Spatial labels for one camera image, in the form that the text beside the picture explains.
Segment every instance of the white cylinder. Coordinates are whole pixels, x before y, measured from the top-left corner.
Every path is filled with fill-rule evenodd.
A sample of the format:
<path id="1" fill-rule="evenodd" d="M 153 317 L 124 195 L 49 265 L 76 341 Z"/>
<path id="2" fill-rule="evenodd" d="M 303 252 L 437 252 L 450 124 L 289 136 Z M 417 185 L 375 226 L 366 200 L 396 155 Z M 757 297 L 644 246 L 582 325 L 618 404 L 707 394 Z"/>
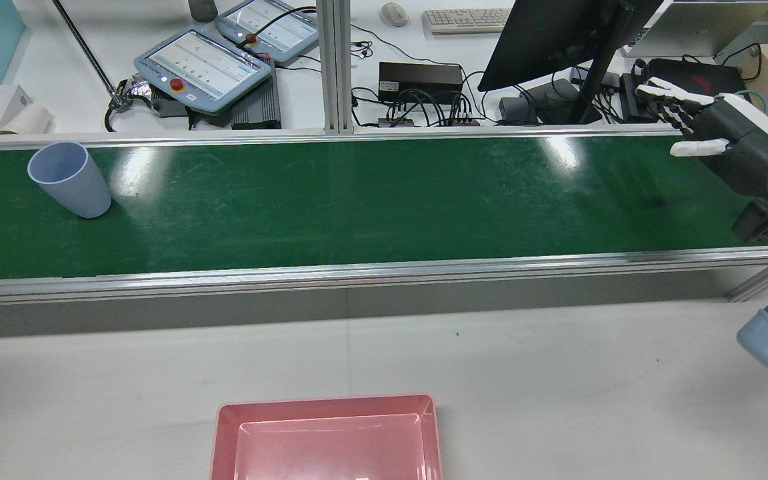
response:
<path id="1" fill-rule="evenodd" d="M 98 217 L 112 204 L 109 185 L 79 143 L 58 142 L 37 150 L 27 170 L 50 197 L 80 217 Z"/>
<path id="2" fill-rule="evenodd" d="M 8 125 L 0 128 L 0 135 L 43 133 L 46 130 L 46 125 L 49 124 L 50 118 L 49 110 L 46 110 L 39 104 L 30 103 L 12 118 Z"/>

